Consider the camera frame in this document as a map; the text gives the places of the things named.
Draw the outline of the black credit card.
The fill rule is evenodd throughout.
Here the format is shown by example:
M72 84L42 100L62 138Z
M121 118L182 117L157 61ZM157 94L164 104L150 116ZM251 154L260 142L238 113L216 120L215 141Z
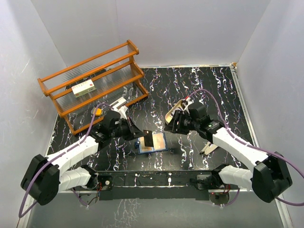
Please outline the black credit card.
M144 130L143 132L145 133L145 136L144 136L145 146L154 147L152 131Z

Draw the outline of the blue leather card holder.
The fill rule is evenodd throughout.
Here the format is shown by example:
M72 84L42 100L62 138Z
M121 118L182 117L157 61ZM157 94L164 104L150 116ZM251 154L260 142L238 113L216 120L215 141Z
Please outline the blue leather card holder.
M138 138L134 143L138 154L147 154L154 152L164 152L168 150L165 133L148 133L144 137Z

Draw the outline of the gold VIP credit card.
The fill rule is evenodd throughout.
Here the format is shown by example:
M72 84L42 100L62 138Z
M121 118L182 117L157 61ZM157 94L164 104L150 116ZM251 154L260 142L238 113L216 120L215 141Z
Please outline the gold VIP credit card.
M152 136L153 148L155 151L161 151L166 149L166 141L163 133L157 133Z

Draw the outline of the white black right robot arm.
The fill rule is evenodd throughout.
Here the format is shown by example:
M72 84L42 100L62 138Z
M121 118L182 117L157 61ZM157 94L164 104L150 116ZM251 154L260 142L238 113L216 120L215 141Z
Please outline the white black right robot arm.
M262 201L270 203L293 182L285 161L279 153L268 155L233 133L221 121L213 120L200 103L181 100L165 116L165 131L187 135L196 131L201 138L222 148L241 161L246 168L222 164L211 175L197 183L223 188L236 185L252 190Z

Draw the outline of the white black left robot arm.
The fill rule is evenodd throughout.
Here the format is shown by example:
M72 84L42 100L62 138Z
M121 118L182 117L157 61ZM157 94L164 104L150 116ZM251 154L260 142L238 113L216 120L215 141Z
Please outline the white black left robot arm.
M121 117L116 111L109 111L103 120L94 124L89 132L74 144L49 156L36 155L21 181L25 190L41 206L48 204L58 193L74 188L95 189L98 175L95 170L82 165L72 166L103 149L114 138L131 141L145 136L130 117Z

